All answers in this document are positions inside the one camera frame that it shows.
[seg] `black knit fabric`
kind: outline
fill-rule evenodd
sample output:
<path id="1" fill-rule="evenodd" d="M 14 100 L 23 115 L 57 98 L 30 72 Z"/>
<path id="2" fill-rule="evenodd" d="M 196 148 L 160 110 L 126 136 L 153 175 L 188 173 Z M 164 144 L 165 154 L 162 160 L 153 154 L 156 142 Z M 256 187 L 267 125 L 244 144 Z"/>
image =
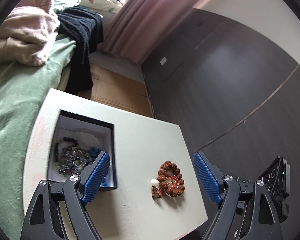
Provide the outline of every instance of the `black knit fabric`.
<path id="1" fill-rule="evenodd" d="M 76 95 L 93 87 L 89 54 L 96 51 L 98 43 L 103 42 L 102 17 L 82 6 L 71 7 L 57 15 L 60 20 L 58 33 L 77 43 L 66 87 L 67 93 Z"/>

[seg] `brown cardboard box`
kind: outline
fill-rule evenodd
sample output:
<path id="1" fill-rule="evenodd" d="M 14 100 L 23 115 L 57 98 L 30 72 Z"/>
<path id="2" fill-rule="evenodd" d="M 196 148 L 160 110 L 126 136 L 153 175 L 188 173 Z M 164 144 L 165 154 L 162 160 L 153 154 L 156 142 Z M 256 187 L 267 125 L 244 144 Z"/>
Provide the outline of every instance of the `brown cardboard box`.
<path id="1" fill-rule="evenodd" d="M 94 86 L 79 96 L 136 114 L 152 116 L 148 94 L 143 83 L 96 65 L 91 65 Z"/>

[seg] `metal screw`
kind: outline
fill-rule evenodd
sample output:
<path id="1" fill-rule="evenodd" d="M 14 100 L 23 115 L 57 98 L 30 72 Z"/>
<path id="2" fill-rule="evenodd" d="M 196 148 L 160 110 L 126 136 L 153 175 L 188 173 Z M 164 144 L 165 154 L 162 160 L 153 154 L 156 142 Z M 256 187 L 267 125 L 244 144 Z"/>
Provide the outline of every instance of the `metal screw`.
<path id="1" fill-rule="evenodd" d="M 230 176 L 230 175 L 226 175 L 226 176 L 225 176 L 225 180 L 226 180 L 226 181 L 232 181 L 232 180 L 233 180 L 233 177 Z"/>
<path id="2" fill-rule="evenodd" d="M 39 182 L 39 185 L 40 186 L 44 186 L 44 185 L 46 185 L 47 184 L 47 181 L 45 180 L 45 179 L 43 179 L 43 180 L 41 180 L 40 182 Z"/>
<path id="3" fill-rule="evenodd" d="M 78 180 L 79 179 L 79 176 L 78 175 L 72 175 L 71 177 L 70 177 L 70 180 L 71 181 L 76 181 L 76 180 Z"/>
<path id="4" fill-rule="evenodd" d="M 257 180 L 257 184 L 258 184 L 259 186 L 263 186 L 265 183 L 264 183 L 262 180 L 258 179 L 258 180 Z"/>

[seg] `table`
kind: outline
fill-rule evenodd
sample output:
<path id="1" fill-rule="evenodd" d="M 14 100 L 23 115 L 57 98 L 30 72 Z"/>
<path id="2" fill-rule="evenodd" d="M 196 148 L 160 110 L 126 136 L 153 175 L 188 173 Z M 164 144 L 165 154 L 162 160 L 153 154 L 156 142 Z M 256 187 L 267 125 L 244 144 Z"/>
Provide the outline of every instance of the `table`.
<path id="1" fill-rule="evenodd" d="M 47 176 L 50 144 L 60 110 L 114 124 L 118 188 L 98 192 L 87 205 L 106 240 L 178 239 L 208 217 L 196 175 L 178 125 L 130 113 L 50 89 L 35 121 L 24 166 L 23 205 L 26 214 L 33 192 Z M 150 180 L 160 165 L 175 162 L 183 174 L 183 195 L 156 199 Z M 63 202 L 62 218 L 70 240 L 76 239 Z"/>

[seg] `white wall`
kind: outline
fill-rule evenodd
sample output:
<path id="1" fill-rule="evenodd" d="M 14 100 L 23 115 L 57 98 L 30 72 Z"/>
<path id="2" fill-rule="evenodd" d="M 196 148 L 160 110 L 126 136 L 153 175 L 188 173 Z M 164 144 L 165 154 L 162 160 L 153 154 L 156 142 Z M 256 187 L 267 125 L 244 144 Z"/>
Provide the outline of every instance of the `white wall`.
<path id="1" fill-rule="evenodd" d="M 200 0 L 194 7 L 256 30 L 300 64 L 300 21 L 283 0 Z"/>

